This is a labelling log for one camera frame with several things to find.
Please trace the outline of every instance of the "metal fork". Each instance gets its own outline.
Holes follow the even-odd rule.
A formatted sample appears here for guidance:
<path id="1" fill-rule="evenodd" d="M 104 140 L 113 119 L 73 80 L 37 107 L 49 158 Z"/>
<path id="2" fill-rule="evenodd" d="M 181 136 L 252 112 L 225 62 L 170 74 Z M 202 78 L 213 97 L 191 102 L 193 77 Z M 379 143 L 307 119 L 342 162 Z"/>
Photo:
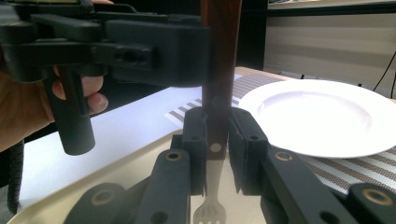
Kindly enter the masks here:
<path id="1" fill-rule="evenodd" d="M 218 199 L 223 163 L 224 161 L 206 162 L 207 194 L 204 203 L 194 212 L 193 224 L 225 224 L 225 209 Z"/>

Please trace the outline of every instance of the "wooden handle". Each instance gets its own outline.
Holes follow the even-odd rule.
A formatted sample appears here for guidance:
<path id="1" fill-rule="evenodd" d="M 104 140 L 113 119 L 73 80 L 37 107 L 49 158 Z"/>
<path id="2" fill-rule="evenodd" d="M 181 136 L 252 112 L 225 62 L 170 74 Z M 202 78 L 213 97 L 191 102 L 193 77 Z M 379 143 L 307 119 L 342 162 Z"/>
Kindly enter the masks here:
<path id="1" fill-rule="evenodd" d="M 241 4 L 241 0 L 201 0 L 202 25 L 210 27 L 212 38 L 209 81 L 202 91 L 209 160 L 225 158 Z"/>

